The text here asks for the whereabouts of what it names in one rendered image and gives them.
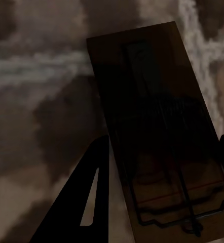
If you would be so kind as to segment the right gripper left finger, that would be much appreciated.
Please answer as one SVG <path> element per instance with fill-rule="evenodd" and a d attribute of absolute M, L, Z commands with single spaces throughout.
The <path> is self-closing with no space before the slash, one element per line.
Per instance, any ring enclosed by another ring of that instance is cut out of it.
<path fill-rule="evenodd" d="M 108 243 L 109 138 L 91 143 L 29 243 Z M 97 168 L 94 223 L 81 226 Z"/>

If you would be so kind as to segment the mousetrap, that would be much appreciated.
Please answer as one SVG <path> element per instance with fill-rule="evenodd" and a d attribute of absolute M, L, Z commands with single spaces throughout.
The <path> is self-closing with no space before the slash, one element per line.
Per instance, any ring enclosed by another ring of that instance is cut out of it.
<path fill-rule="evenodd" d="M 87 38 L 135 243 L 224 238 L 224 155 L 176 22 Z"/>

